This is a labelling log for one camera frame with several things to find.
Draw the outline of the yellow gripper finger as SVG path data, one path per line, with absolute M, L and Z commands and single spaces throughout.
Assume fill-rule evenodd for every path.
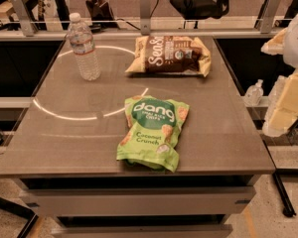
M 270 101 L 262 132 L 269 137 L 285 134 L 298 119 L 298 69 L 286 77 L 281 94 Z
M 266 42 L 262 47 L 261 51 L 268 55 L 282 55 L 284 52 L 284 38 L 287 29 L 281 30 L 272 39 Z

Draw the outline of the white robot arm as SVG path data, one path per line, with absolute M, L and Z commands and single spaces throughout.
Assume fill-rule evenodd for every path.
M 262 131 L 266 136 L 279 137 L 298 119 L 298 14 L 261 50 L 269 55 L 283 55 L 283 61 L 295 68 L 291 75 L 279 76 L 268 95 Z

